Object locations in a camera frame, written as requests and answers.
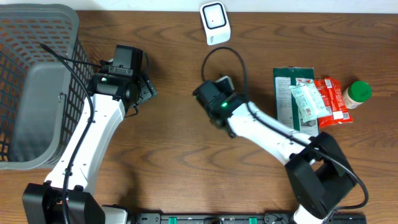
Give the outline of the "red snack packet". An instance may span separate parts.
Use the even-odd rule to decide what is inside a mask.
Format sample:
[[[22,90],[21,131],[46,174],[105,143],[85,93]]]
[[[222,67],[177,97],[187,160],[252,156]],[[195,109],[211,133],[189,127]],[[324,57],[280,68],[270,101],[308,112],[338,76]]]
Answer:
[[[320,128],[336,124],[352,123],[353,117],[349,114],[344,103],[341,85],[338,80],[327,77],[314,80],[315,86],[320,92],[326,110],[329,115],[318,118]]]

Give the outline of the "light green wipes pack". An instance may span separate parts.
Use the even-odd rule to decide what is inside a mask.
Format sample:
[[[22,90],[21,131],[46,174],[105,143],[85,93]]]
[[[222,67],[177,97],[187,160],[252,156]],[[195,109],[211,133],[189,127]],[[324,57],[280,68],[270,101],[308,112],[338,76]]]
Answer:
[[[289,90],[304,123],[330,115],[313,80],[291,85]]]

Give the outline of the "red stick sachet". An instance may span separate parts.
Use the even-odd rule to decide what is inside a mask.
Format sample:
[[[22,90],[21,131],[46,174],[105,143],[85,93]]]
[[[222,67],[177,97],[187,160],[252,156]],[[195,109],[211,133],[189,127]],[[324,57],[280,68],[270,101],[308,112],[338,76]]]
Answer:
[[[328,97],[330,100],[333,119],[338,121],[349,120],[350,115],[343,101],[340,82],[330,77],[325,78],[324,81],[328,92]]]

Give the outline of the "green lid seasoning jar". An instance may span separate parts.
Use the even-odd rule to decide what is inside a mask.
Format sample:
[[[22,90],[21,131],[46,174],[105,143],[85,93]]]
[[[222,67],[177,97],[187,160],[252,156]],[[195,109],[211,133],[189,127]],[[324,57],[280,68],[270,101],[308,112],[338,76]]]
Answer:
[[[343,91],[343,101],[348,109],[357,108],[371,96],[371,86],[364,81],[356,81]]]

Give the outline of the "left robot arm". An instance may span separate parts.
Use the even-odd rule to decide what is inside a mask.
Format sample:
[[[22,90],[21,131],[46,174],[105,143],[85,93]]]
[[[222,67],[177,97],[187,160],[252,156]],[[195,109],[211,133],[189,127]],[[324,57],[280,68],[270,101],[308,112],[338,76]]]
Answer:
[[[157,95],[146,72],[96,73],[83,113],[60,161],[43,184],[28,184],[22,203],[29,223],[134,223],[119,205],[99,205],[95,185],[109,142],[129,108]]]

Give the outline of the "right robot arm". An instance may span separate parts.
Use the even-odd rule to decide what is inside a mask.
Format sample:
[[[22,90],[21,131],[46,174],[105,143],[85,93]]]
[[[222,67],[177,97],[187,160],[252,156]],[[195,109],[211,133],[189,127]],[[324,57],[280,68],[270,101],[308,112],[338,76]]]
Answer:
[[[199,101],[215,126],[257,144],[284,166],[299,203],[294,223],[326,223],[360,183],[331,135],[313,137],[289,128],[241,94],[212,93]]]

